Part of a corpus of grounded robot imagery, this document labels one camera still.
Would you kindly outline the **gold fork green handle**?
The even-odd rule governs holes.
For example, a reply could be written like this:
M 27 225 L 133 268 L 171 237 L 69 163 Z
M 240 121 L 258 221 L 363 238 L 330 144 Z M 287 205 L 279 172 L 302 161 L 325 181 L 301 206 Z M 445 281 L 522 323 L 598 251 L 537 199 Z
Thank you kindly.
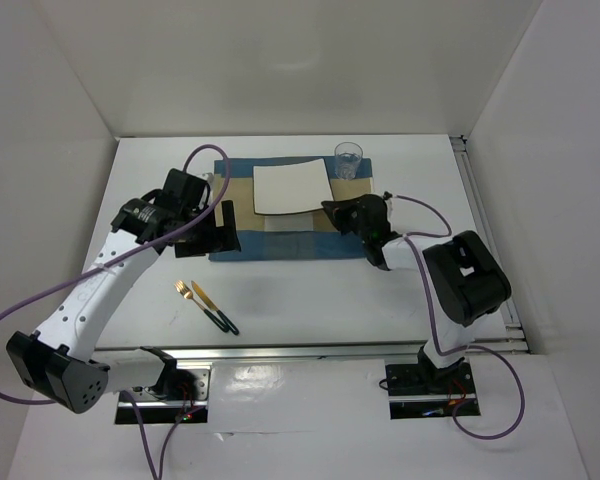
M 205 316 L 221 331 L 227 333 L 229 327 L 218 317 L 216 317 L 207 307 L 205 307 L 195 297 L 195 294 L 191 288 L 189 288 L 183 281 L 178 280 L 175 282 L 174 287 L 176 291 L 185 299 L 193 301 L 194 304 L 205 314 Z

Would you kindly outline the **clear drinking glass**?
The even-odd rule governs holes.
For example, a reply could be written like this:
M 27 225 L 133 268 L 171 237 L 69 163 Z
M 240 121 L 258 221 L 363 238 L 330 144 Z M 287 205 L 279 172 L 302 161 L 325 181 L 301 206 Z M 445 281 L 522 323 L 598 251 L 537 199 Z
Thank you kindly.
M 353 180 L 363 158 L 362 148 L 354 142 L 342 142 L 334 149 L 335 174 L 342 180 Z

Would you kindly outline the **white square plate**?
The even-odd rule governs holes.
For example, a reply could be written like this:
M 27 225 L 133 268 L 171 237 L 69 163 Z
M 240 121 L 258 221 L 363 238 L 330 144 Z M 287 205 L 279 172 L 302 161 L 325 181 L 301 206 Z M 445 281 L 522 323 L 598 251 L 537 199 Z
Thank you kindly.
M 258 215 L 308 213 L 320 210 L 324 201 L 333 200 L 323 158 L 253 168 L 253 204 Z

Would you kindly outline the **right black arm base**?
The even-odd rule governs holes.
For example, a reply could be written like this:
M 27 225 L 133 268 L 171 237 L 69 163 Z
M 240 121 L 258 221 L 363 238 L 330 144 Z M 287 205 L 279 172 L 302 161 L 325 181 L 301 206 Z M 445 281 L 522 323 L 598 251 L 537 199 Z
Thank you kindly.
M 390 363 L 378 386 L 388 394 L 392 420 L 480 416 L 470 363 L 465 359 L 438 370 L 424 356 L 415 363 Z

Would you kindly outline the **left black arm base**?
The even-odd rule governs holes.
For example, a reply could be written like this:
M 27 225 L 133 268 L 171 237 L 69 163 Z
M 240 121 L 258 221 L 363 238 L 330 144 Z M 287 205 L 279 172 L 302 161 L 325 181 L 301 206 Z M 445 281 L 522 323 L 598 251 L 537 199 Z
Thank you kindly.
M 187 366 L 158 349 L 144 350 L 161 361 L 159 375 L 149 385 L 132 386 L 118 394 L 115 423 L 137 424 L 132 403 L 138 407 L 145 424 L 206 424 L 211 366 Z

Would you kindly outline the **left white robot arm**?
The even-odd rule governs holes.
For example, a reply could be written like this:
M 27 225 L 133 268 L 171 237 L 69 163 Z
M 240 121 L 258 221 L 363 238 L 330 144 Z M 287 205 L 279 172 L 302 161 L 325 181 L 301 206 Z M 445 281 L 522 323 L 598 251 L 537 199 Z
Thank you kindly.
M 238 251 L 234 204 L 210 183 L 169 171 L 162 188 L 126 202 L 111 222 L 92 276 L 78 281 L 56 312 L 30 335 L 15 333 L 7 353 L 23 383 L 81 414 L 109 392 L 143 388 L 164 399 L 193 377 L 155 347 L 96 361 L 107 323 L 134 283 L 171 247 L 178 258 Z

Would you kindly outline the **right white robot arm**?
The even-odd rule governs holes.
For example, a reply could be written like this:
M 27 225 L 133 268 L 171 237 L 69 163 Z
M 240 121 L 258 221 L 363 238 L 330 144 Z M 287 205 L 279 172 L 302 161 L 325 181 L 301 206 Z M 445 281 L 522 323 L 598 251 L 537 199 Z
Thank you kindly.
M 415 203 L 441 222 L 441 233 L 400 234 L 390 223 L 393 199 Z M 350 200 L 324 201 L 323 210 L 341 234 L 353 234 L 367 261 L 384 271 L 415 270 L 424 289 L 430 338 L 421 348 L 416 379 L 428 392 L 440 391 L 451 379 L 451 367 L 474 342 L 482 318 L 495 313 L 511 297 L 505 273 L 479 235 L 471 230 L 454 234 L 450 223 L 433 206 L 390 193 L 365 194 Z

